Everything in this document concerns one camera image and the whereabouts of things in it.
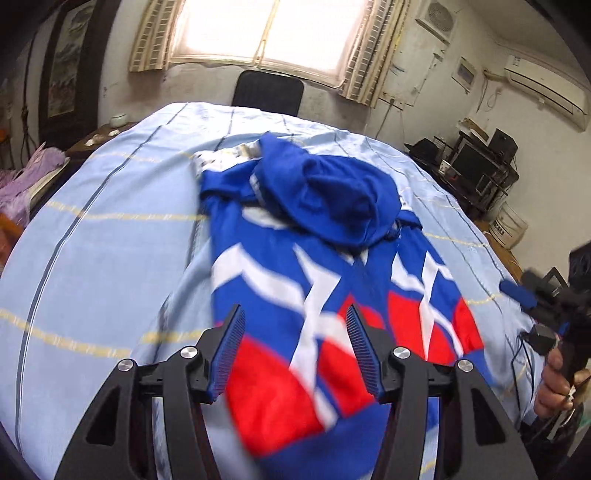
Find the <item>framed painting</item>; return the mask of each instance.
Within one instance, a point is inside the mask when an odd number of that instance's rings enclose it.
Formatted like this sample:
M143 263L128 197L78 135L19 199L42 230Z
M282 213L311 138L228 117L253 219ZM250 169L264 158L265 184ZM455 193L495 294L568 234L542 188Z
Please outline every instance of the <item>framed painting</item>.
M96 130L100 75L120 0L66 0L47 45L39 137L66 150Z

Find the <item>wall-mounted air conditioner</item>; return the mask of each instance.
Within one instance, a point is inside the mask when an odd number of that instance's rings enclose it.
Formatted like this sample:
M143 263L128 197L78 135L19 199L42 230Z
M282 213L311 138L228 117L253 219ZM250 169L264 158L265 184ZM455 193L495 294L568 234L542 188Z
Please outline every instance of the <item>wall-mounted air conditioner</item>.
M509 83L554 108L586 130L589 101L584 90L564 77L531 61L509 55L505 67Z

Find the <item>curtain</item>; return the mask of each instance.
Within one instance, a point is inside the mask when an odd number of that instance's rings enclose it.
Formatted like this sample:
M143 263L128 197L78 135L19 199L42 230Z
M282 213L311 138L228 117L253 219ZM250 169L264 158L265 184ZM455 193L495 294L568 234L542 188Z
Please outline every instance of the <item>curtain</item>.
M340 94L375 107L396 51L410 0L373 0L353 47Z
M130 72L166 70L174 27L184 0L150 0L135 37L129 60Z

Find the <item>human hand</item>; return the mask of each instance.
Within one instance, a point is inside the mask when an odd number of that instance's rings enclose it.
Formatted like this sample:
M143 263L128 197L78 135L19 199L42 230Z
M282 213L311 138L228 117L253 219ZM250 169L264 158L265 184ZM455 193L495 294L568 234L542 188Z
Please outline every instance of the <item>human hand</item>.
M566 395L570 392L570 384L560 373L562 368L562 353L558 348L554 348L548 354L548 363L542 371L542 381L535 397L534 412L538 417L549 418L556 414L559 410L571 410L573 408L572 402L565 402ZM574 375L574 384L579 385L589 375L591 371L583 369ZM583 392L577 391L577 396L574 401L574 406L579 405L585 400L588 393L589 382L583 387Z

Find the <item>chair backrest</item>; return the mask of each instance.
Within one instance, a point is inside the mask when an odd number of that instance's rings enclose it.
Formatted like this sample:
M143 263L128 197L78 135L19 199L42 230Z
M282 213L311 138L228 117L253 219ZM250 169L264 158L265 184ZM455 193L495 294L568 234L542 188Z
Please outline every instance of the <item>chair backrest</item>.
M246 70L238 77L232 106L297 116L303 94L304 83L300 79Z

